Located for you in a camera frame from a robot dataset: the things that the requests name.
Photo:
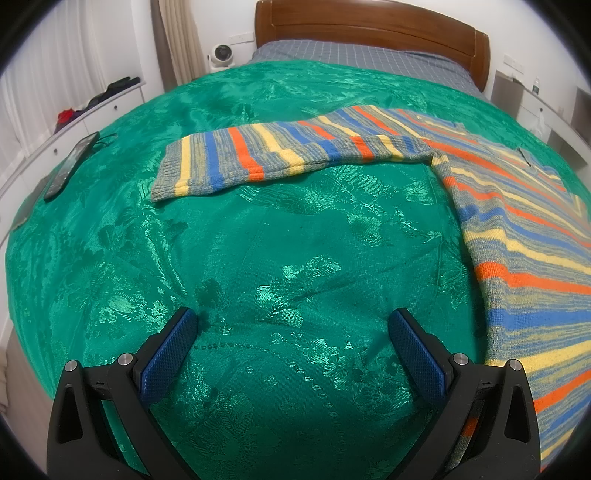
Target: white drawer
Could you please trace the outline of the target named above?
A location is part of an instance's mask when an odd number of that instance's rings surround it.
[[[22,179],[31,191],[37,186],[39,180],[48,175],[56,165],[67,157],[72,148],[87,136],[88,130],[86,130],[84,123],[77,122],[39,153],[35,160],[21,173]]]
[[[526,110],[530,111],[534,115],[538,115],[540,113],[540,108],[544,109],[544,114],[546,113],[546,106],[540,102],[539,98],[536,95],[530,95],[528,92],[523,93],[523,98],[521,99],[521,106]]]
[[[89,133],[99,132],[104,127],[110,125],[120,116],[132,111],[135,107],[144,103],[142,94],[139,88],[131,90],[114,100],[107,101],[101,105],[97,110],[90,113],[84,118],[84,123]]]
[[[17,177],[0,198],[0,242],[10,231],[18,208],[32,191],[33,189],[30,189],[21,177]]]

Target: white curtain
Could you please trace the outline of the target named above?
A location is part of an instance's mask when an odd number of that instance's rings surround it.
[[[62,0],[0,77],[0,179],[51,136],[58,113],[105,90],[89,12],[89,0]]]

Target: metal screw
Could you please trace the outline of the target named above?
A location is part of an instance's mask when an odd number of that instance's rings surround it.
[[[516,371],[521,370],[521,362],[519,360],[515,360],[514,358],[512,358],[511,360],[509,360],[509,366]]]
[[[453,356],[453,361],[458,365],[466,365],[468,363],[468,357],[463,353],[456,353]]]
[[[67,364],[65,364],[64,370],[66,372],[72,372],[76,369],[77,366],[78,362],[76,360],[70,360]]]
[[[121,355],[119,355],[119,358],[117,359],[117,363],[119,365],[129,365],[132,361],[134,360],[134,356],[132,353],[122,353]]]

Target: light switch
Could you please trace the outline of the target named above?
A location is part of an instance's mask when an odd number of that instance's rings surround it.
[[[234,35],[228,38],[228,42],[230,45],[235,45],[237,43],[247,43],[250,41],[255,41],[254,32],[243,33],[241,35]]]
[[[505,57],[503,58],[503,63],[506,63],[509,67],[517,70],[520,73],[525,73],[525,68],[523,64],[519,63],[513,57],[510,57],[505,53]]]

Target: green bedspread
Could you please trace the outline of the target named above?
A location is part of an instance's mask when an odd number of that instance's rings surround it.
[[[447,87],[305,60],[206,76],[107,127],[112,144],[11,235],[11,317],[47,392],[68,359],[112,362],[189,306],[200,334],[152,410],[201,478],[385,478],[431,414],[390,344],[389,313],[406,306],[450,351],[485,357],[480,291],[431,170],[340,166],[150,202],[165,146],[185,135],[367,104],[525,147],[591,205],[557,154]]]

